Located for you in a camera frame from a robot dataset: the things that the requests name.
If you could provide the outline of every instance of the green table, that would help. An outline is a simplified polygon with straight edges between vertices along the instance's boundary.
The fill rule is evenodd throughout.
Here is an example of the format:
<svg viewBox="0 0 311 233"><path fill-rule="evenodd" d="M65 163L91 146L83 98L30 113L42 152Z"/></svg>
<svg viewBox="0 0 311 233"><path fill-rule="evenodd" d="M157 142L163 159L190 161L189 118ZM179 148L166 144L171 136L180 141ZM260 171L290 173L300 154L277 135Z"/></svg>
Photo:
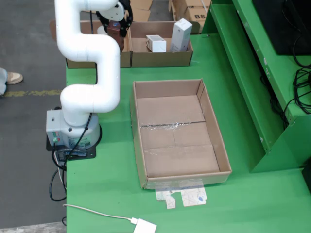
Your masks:
<svg viewBox="0 0 311 233"><path fill-rule="evenodd" d="M311 196L299 169L251 174L263 146L221 38L191 37L190 67L123 68L121 101L99 114L103 138L95 159L68 162L67 203L103 213L142 218L157 224L157 233L310 232ZM131 129L129 97L133 81L203 78L233 169L227 182L206 186L207 204L175 209L156 200L154 190L139 185ZM94 83L95 70L67 69L67 85ZM67 209L67 232L133 232L126 220Z"/></svg>

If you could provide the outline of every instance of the yellow floor marking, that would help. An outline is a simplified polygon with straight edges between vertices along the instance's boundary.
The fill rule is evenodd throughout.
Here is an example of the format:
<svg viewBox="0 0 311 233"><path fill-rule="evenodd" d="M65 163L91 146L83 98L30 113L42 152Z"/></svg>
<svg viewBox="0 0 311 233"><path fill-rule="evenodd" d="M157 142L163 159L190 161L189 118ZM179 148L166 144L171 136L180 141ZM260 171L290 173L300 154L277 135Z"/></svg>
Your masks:
<svg viewBox="0 0 311 233"><path fill-rule="evenodd" d="M4 97L24 97L24 96L58 96L62 90L51 91L7 91Z"/></svg>

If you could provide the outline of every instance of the white cable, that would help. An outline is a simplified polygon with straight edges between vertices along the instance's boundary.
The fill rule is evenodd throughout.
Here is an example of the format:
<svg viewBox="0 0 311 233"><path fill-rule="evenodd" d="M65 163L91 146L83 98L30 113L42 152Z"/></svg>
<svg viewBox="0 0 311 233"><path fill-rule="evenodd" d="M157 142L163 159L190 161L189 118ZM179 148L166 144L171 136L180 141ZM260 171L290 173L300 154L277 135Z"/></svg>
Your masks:
<svg viewBox="0 0 311 233"><path fill-rule="evenodd" d="M89 211L89 212L92 212L92 213L95 213L95 214L98 214L98 215L106 216L106 217L114 217L114 218L119 218L119 219L126 219L126 220L129 220L131 223L136 224L135 221L133 221L133 220L135 220L135 218L120 217L120 216L114 216L114 215L106 215L106 214L103 214L103 213L100 213L100 212L97 212L97 211L94 211L94 210L90 210L90 209L87 209L87 208L83 208L83 207L80 207L80 206L76 206L76 205L63 204L63 206L65 206L65 207L66 206L70 206L70 207L74 207L74 208L77 208L77 209L86 210L86 211Z"/></svg>
<svg viewBox="0 0 311 233"><path fill-rule="evenodd" d="M206 9L206 6L205 6L203 0L201 0L201 3L203 4L203 7L204 7L204 9L205 9L205 11L206 11L206 14L207 14L207 9Z"/></svg>

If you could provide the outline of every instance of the pants leg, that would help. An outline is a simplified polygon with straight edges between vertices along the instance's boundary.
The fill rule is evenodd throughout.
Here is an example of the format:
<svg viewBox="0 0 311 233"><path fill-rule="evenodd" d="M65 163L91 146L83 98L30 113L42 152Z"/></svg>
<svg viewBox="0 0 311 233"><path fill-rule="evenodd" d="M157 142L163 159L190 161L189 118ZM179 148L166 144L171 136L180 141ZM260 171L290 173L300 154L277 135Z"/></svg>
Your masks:
<svg viewBox="0 0 311 233"><path fill-rule="evenodd" d="M0 95L3 95L6 90L6 81L8 79L8 73L5 69L0 67Z"/></svg>

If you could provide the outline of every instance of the gray concrete floor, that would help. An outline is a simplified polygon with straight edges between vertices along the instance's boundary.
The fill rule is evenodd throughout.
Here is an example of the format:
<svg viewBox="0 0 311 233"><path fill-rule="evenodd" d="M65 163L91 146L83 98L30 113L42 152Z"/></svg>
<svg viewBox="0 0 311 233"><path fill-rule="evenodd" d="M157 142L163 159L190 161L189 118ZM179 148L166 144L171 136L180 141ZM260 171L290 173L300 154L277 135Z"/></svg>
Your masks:
<svg viewBox="0 0 311 233"><path fill-rule="evenodd" d="M46 111L60 105L66 81L65 59L49 31L54 0L0 0L0 6L0 67L24 76L0 99L0 229L59 222L66 210L49 198L55 166L45 150ZM168 0L154 0L149 20L173 20ZM53 193L64 195L59 179ZM0 232L63 232L58 226Z"/></svg>

